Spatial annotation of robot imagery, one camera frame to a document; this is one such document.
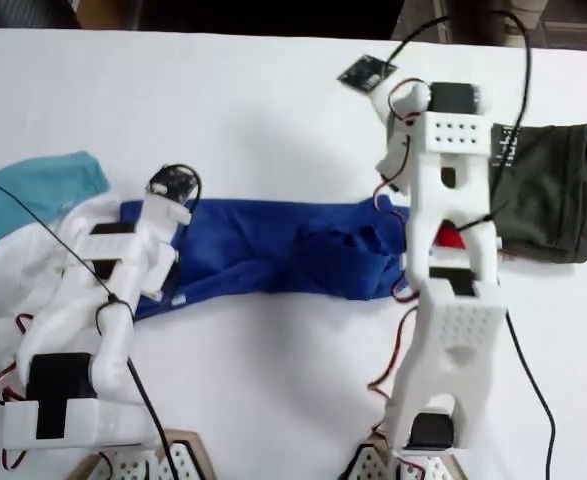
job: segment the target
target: blue cloth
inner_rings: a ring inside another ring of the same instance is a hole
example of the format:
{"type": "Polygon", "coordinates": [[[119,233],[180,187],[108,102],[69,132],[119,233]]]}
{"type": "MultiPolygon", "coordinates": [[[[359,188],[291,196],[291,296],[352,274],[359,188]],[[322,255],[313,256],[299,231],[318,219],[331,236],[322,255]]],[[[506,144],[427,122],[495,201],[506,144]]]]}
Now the blue cloth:
{"type": "MultiPolygon", "coordinates": [[[[383,211],[395,208],[385,196],[379,203],[383,211]]],[[[140,208],[139,201],[122,204],[121,221],[135,222],[140,208]]],[[[142,297],[136,317],[249,292],[386,297],[400,278],[404,242],[400,220],[377,212],[372,199],[349,205],[202,200],[180,248],[177,293],[186,304],[142,297]]]]}
{"type": "MultiPolygon", "coordinates": [[[[0,185],[45,223],[109,189],[98,161],[86,152],[23,160],[0,170],[0,185]]],[[[0,239],[33,218],[0,191],[0,239]]]]}

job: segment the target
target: dark green fabric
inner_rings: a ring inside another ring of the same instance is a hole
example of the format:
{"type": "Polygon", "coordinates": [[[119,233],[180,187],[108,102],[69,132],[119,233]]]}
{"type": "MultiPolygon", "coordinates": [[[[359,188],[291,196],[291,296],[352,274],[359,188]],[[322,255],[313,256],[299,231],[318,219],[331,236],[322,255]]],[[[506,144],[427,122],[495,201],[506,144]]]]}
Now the dark green fabric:
{"type": "MultiPolygon", "coordinates": [[[[510,128],[493,127],[491,182],[510,128]]],[[[502,248],[555,263],[587,260],[587,125],[525,127],[493,196],[502,248]]]]}

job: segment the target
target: red fabric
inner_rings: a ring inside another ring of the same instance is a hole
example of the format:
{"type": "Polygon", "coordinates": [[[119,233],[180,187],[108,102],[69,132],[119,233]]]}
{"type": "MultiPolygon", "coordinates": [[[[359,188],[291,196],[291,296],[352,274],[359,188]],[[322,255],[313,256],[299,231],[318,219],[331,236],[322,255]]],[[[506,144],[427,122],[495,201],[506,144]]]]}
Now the red fabric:
{"type": "Polygon", "coordinates": [[[442,225],[437,236],[435,244],[440,247],[464,248],[462,237],[453,228],[442,225]]]}

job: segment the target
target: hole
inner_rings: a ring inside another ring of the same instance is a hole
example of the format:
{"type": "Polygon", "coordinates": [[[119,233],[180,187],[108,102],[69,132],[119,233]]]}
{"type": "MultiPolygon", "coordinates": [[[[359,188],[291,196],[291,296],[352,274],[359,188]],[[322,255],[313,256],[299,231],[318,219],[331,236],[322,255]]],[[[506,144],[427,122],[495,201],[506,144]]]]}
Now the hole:
{"type": "Polygon", "coordinates": [[[469,347],[450,347],[446,349],[446,360],[452,368],[463,368],[473,359],[473,349],[469,347]]]}
{"type": "Polygon", "coordinates": [[[440,180],[442,180],[445,187],[455,188],[455,185],[457,184],[455,168],[442,167],[442,169],[440,169],[440,180]]]}

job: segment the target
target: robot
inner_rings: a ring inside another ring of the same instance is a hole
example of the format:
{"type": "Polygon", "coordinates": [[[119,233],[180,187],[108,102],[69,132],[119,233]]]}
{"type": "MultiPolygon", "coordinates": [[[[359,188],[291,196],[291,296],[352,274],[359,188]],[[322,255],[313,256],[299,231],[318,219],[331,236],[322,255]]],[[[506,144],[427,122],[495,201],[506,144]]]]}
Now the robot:
{"type": "MultiPolygon", "coordinates": [[[[410,196],[405,275],[419,292],[419,305],[413,341],[398,367],[381,429],[398,456],[446,457],[471,445],[482,420],[493,346],[507,310],[497,280],[498,239],[490,210],[492,123],[483,116],[488,106],[476,86],[417,78],[398,82],[397,77],[397,72],[391,75],[369,98],[387,127],[387,154],[377,171],[394,191],[410,196]],[[409,93],[394,98],[401,87],[409,93]],[[468,266],[430,264],[445,220],[458,228],[468,266]],[[443,394],[452,397],[452,409],[429,407],[443,394]]],[[[365,454],[376,455],[373,450],[364,446],[342,478],[357,478],[363,470],[356,467],[365,464],[365,454]]],[[[397,459],[384,463],[385,478],[396,478],[397,459]]]]}
{"type": "Polygon", "coordinates": [[[54,297],[17,351],[26,398],[5,405],[6,449],[157,445],[147,407],[121,387],[129,375],[133,312],[141,295],[162,298],[178,258],[171,242],[190,223],[185,203],[195,188],[192,170],[166,166],[149,182],[135,224],[91,225],[70,245],[76,256],[68,255],[54,297]],[[101,335],[95,355],[59,353],[87,327],[101,335]]]}

